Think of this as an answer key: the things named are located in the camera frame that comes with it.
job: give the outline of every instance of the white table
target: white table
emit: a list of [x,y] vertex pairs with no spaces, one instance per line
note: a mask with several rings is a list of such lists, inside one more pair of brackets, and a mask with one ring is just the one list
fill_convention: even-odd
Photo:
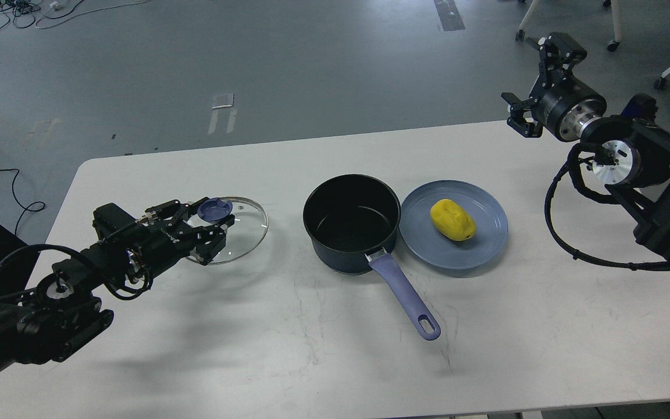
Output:
[[[574,261],[545,229],[543,196],[569,146],[487,122],[90,160],[48,242],[93,243],[91,212],[107,202],[140,215],[229,194],[266,208],[268,237],[228,265],[181,261],[135,301],[100,290],[112,326],[66,363],[1,373],[0,417],[409,417],[670,400],[670,274]],[[401,199],[465,180],[505,207],[507,250],[482,275],[447,278],[398,244],[441,323],[435,342],[377,274],[338,274],[314,255],[304,202],[351,172]],[[561,236],[600,257],[657,260],[624,210],[562,185]],[[60,259],[43,255],[34,278]]]

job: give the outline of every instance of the plate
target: plate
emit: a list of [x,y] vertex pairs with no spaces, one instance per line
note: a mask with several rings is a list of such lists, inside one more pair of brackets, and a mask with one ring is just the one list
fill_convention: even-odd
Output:
[[[450,199],[467,211],[477,226],[472,239],[455,242],[436,230],[430,208]],[[437,180],[419,186],[402,202],[400,234],[418,259],[449,273],[460,273],[491,261],[508,241],[508,218],[500,203],[471,183]]]

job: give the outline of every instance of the black saucepan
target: black saucepan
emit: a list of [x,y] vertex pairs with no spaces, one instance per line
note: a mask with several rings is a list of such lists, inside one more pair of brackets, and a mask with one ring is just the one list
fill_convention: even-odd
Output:
[[381,180],[342,175],[309,196],[304,225],[325,265],[344,274],[377,271],[420,335],[433,340],[441,334],[439,323],[389,254],[397,242],[400,215],[399,199]]

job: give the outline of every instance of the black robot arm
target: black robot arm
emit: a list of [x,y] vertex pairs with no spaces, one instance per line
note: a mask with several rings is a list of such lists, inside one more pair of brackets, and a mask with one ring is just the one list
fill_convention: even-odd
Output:
[[107,204],[94,212],[93,226],[100,240],[89,248],[76,252],[36,244],[8,255],[0,262],[0,278],[6,278],[8,265],[26,252],[53,249],[71,258],[53,264],[53,273],[35,289],[0,297],[0,371],[13,363],[61,363],[103,332],[113,312],[102,310],[100,298],[92,295],[99,286],[106,286],[119,299],[131,300],[184,257],[193,255],[202,265],[212,261],[226,245],[234,215],[190,225],[189,218],[207,200],[169,201],[146,209],[139,219]]
[[[552,33],[530,43],[540,54],[539,76],[523,101],[513,93],[502,93],[508,103],[508,125],[524,137],[539,137],[544,127],[560,141],[580,140],[572,146],[545,197],[545,220],[553,239],[575,259],[617,268],[670,271],[670,133],[655,123],[654,98],[635,95],[620,115],[603,116],[606,100],[572,74],[586,51],[567,34]],[[593,153],[593,157],[583,158],[582,153]],[[581,164],[609,194],[596,193],[585,185]],[[636,222],[635,242],[661,255],[665,262],[601,260],[563,241],[553,228],[550,210],[557,184],[566,174],[586,198],[621,205]],[[666,182],[656,200],[638,191]]]

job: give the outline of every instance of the blue pot handle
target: blue pot handle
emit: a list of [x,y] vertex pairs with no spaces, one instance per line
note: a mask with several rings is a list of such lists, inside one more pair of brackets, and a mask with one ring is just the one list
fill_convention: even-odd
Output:
[[402,273],[391,254],[382,249],[374,254],[366,255],[366,259],[369,260],[369,266],[384,278],[391,291],[394,292],[394,297],[397,297],[407,317],[410,318],[423,339],[434,340],[439,337],[441,335],[439,322],[420,299],[420,295],[412,288],[412,284]]

